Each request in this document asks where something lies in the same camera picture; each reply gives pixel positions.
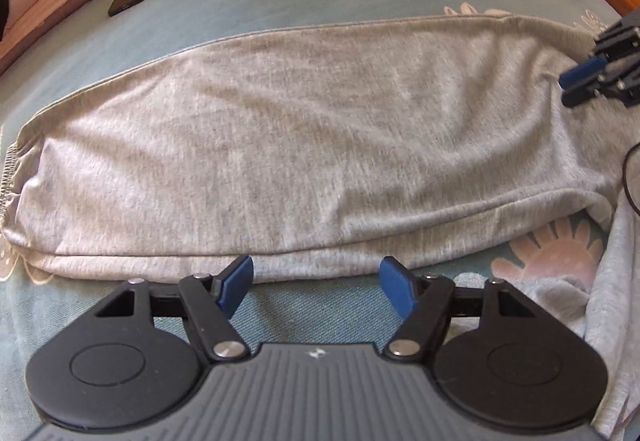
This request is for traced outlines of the grey sweatpants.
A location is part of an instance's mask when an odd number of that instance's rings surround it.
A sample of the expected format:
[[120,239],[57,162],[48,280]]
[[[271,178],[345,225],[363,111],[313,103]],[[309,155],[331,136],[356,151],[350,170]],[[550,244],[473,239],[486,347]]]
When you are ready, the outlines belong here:
[[456,16],[259,31],[116,72],[2,154],[1,247],[36,274],[257,284],[395,256],[507,279],[595,347],[594,423],[639,414],[639,112],[561,102],[578,29]]

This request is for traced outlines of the blue floral bed sheet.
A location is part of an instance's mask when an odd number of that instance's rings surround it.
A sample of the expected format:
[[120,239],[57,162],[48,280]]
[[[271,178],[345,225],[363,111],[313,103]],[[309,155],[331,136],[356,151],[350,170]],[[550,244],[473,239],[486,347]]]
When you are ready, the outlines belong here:
[[[605,0],[146,0],[110,19],[91,0],[41,38],[1,77],[2,154],[39,109],[83,86],[187,46],[264,29],[362,20],[507,12],[592,28],[615,22]],[[36,274],[1,247],[1,440],[40,424],[24,385],[29,357],[118,284]],[[259,284],[234,317],[256,343],[384,343],[398,316],[375,276]]]

